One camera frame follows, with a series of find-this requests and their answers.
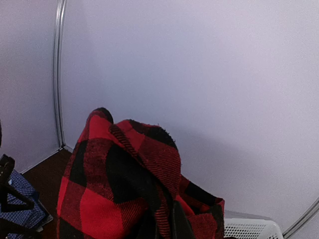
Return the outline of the left aluminium corner post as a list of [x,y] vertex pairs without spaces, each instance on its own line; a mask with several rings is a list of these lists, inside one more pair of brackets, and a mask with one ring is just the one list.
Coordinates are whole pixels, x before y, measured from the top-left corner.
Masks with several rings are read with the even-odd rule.
[[62,115],[62,99],[61,99],[61,59],[62,59],[62,41],[63,27],[66,11],[66,0],[57,1],[57,9],[54,24],[53,35],[53,64],[52,64],[52,84],[53,84],[53,103],[54,103],[54,118],[55,128],[57,133],[58,150],[66,146],[63,115]]

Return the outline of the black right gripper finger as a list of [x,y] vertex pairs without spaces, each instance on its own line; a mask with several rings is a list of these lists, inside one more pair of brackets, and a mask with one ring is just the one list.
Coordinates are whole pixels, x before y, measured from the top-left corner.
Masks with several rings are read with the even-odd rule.
[[184,210],[178,201],[174,201],[171,211],[172,238],[193,239],[194,234]]

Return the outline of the aluminium corner post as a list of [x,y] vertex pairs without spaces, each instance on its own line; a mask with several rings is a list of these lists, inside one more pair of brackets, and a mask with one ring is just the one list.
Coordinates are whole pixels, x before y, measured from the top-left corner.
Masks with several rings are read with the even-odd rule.
[[66,0],[57,1],[57,9],[54,24],[53,35],[53,64],[52,64],[52,84],[53,84],[53,103],[54,103],[54,118],[55,128],[57,133],[58,150],[66,146],[63,115],[62,115],[62,99],[61,99],[61,59],[62,59],[62,41],[63,27],[66,11]]
[[295,221],[284,233],[283,238],[290,239],[303,226],[305,226],[319,212],[319,199],[317,198],[311,206]]

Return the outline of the white plastic basket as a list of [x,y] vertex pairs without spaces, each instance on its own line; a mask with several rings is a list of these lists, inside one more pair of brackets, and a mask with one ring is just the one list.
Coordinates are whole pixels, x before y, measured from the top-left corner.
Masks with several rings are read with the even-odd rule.
[[271,218],[225,210],[225,239],[283,239],[277,223]]

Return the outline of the red black plaid shirt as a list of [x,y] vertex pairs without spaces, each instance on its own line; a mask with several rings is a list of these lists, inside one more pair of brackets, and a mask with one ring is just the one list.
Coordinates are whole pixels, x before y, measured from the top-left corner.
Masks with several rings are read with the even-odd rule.
[[194,239],[224,237],[224,200],[181,174],[181,159],[161,127],[114,123],[93,110],[61,180],[59,239],[172,239],[171,211],[180,202]]

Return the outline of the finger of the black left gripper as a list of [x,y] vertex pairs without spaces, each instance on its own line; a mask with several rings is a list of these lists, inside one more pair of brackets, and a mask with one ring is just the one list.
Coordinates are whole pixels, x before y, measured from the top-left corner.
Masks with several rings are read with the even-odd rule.
[[19,234],[28,237],[32,237],[34,239],[41,239],[42,236],[39,232],[28,229],[11,221],[1,219],[0,220],[0,238],[6,239],[9,234]]
[[[4,213],[32,210],[34,202],[19,193],[14,187],[9,185],[9,178],[13,172],[15,160],[5,154],[0,158],[0,204]],[[12,195],[22,202],[22,204],[10,204],[8,195]]]

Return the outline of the right aluminium corner post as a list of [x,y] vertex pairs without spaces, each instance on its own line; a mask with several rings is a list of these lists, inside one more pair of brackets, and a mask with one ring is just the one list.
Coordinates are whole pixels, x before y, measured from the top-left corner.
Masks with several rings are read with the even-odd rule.
[[290,239],[303,226],[305,226],[319,212],[319,199],[317,198],[311,206],[295,221],[284,233],[283,238]]

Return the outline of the blue checked folded shirt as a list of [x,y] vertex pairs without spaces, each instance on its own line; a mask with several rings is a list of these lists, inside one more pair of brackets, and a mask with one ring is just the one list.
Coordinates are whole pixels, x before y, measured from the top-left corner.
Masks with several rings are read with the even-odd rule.
[[50,214],[39,201],[39,193],[17,171],[0,182],[0,237],[40,239],[38,231]]

